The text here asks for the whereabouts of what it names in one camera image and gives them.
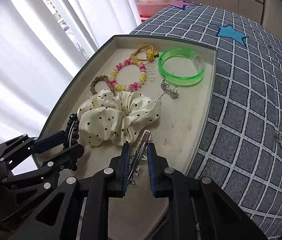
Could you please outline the blue star sticker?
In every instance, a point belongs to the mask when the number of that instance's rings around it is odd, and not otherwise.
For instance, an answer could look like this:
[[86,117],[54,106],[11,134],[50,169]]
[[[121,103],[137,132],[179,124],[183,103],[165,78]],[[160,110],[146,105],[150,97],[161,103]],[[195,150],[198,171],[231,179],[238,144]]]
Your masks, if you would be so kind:
[[247,47],[245,39],[248,37],[241,32],[235,30],[230,24],[221,26],[217,24],[212,24],[213,26],[218,28],[216,33],[216,37],[225,37],[225,38],[232,38],[234,41],[238,42],[244,47]]

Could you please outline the pink star sticker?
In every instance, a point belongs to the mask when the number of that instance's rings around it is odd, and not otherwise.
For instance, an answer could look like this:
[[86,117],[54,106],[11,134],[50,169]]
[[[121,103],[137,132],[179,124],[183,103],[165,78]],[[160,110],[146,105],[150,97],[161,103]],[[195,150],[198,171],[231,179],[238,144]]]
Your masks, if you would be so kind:
[[185,10],[187,6],[197,6],[200,4],[193,3],[193,2],[187,2],[187,1],[176,1],[172,4],[173,7],[176,7],[181,10]]

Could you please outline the grey beige lined tray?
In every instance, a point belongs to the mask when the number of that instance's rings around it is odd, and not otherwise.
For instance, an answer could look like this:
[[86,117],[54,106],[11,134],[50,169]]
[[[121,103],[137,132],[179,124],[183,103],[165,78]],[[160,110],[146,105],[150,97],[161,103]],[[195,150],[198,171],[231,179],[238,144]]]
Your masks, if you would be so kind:
[[[195,56],[173,57],[163,66],[171,74],[188,77],[198,69],[203,79],[196,85],[176,86],[178,98],[163,94],[162,76],[157,62],[146,64],[147,79],[136,92],[117,94],[100,82],[97,94],[90,90],[92,81],[110,74],[115,66],[129,58],[141,45],[150,44],[159,53],[170,49],[189,49]],[[41,136],[65,129],[69,116],[80,120],[79,142],[85,151],[78,170],[64,170],[60,180],[70,176],[90,177],[120,155],[123,143],[135,148],[145,130],[151,132],[157,154],[170,166],[187,172],[193,162],[209,112],[212,98],[217,50],[199,42],[162,36],[118,35],[106,42],[74,77],[56,103]]]

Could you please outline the white polka dot scrunchie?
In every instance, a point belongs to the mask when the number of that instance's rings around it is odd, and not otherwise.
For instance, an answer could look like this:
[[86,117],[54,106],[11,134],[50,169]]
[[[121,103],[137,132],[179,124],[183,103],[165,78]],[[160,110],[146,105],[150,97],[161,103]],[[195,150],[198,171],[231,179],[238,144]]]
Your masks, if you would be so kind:
[[136,92],[102,90],[78,109],[79,142],[97,147],[103,141],[117,146],[134,143],[141,130],[161,115],[158,100]]

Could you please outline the white curtain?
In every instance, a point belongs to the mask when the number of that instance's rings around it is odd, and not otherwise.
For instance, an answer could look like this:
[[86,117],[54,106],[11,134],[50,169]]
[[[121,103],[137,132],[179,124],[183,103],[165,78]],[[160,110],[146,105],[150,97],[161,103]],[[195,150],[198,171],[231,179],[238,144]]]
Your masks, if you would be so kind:
[[0,143],[39,135],[88,59],[140,23],[136,0],[0,0]]

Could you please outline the grey checked tablecloth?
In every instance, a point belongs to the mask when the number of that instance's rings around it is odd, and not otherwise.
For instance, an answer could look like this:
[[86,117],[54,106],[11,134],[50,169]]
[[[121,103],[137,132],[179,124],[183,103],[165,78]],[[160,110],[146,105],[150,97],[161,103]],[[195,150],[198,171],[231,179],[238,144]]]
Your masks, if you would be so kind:
[[[216,37],[230,24],[247,47]],[[169,6],[133,30],[198,41],[217,50],[208,119],[188,176],[210,177],[266,237],[282,236],[282,41],[260,24],[208,5]]]

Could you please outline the silver pearl earring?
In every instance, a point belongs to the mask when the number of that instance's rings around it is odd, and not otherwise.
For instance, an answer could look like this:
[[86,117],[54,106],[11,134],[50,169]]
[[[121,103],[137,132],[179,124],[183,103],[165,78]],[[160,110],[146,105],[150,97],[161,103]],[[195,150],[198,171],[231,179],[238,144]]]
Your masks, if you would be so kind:
[[282,148],[282,133],[280,130],[275,130],[274,138],[277,144]]

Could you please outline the silver star hair clip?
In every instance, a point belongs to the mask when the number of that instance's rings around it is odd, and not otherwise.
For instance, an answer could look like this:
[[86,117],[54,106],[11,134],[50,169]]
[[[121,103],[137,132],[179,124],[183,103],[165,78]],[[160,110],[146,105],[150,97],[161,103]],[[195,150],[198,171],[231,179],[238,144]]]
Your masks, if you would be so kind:
[[142,164],[140,163],[142,160],[147,160],[146,150],[148,144],[150,143],[152,134],[149,130],[145,130],[143,135],[139,139],[138,145],[136,148],[133,149],[133,155],[130,157],[130,166],[129,166],[129,173],[127,179],[127,187],[130,185],[136,185],[134,181],[135,176],[139,176],[139,170],[143,168]]

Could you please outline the green translucent bangle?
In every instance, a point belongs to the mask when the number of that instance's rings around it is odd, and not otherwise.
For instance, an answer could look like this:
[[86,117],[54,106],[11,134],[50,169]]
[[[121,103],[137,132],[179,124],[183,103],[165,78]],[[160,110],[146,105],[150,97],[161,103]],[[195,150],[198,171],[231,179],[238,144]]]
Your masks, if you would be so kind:
[[205,74],[199,54],[188,48],[163,52],[158,58],[158,70],[167,83],[182,87],[198,84]]

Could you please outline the black beaded hair clip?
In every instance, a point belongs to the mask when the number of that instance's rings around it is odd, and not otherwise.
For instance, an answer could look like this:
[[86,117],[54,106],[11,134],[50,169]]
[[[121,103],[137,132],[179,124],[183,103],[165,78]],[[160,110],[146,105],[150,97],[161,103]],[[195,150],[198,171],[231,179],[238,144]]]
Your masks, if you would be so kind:
[[[63,150],[66,150],[67,148],[70,148],[72,145],[78,143],[79,120],[78,120],[78,115],[76,113],[72,113],[69,116],[69,120],[67,122],[67,127],[65,132],[66,132],[66,140],[63,143]],[[72,171],[77,171],[78,169],[78,166],[76,164],[77,160],[73,161],[71,159],[71,156],[69,155],[69,152],[67,152],[67,158],[69,159],[67,168]]]

